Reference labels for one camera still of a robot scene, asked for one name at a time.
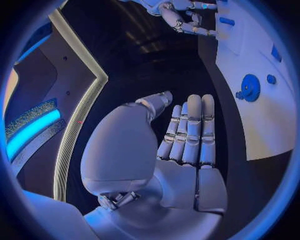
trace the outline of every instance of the white plastic surface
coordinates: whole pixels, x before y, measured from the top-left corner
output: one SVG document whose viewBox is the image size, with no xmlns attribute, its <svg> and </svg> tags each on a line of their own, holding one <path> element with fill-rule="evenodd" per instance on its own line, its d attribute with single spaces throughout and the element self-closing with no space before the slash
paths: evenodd
<svg viewBox="0 0 300 240">
<path fill-rule="evenodd" d="M 273 42 L 260 24 L 232 0 L 217 1 L 216 65 L 226 79 L 236 101 L 243 124 L 247 160 L 268 158 L 294 148 L 296 106 L 294 91 L 284 59 L 271 54 Z M 225 17 L 235 25 L 220 23 Z M 235 97 L 243 78 L 255 75 L 260 81 L 260 96 L 255 102 Z M 267 82 L 267 75 L 276 84 Z"/>
</svg>

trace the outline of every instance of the blue light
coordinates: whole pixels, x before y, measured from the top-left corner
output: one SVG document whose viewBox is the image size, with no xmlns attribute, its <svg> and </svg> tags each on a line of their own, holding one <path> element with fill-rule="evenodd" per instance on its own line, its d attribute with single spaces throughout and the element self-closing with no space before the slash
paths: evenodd
<svg viewBox="0 0 300 240">
<path fill-rule="evenodd" d="M 60 111 L 53 110 L 46 115 L 40 117 L 34 122 L 30 123 L 20 132 L 18 132 L 7 144 L 7 156 L 8 159 L 11 160 L 12 157 L 16 154 L 16 152 L 35 134 L 41 131 L 43 128 L 49 126 L 54 123 L 61 117 Z"/>
</svg>

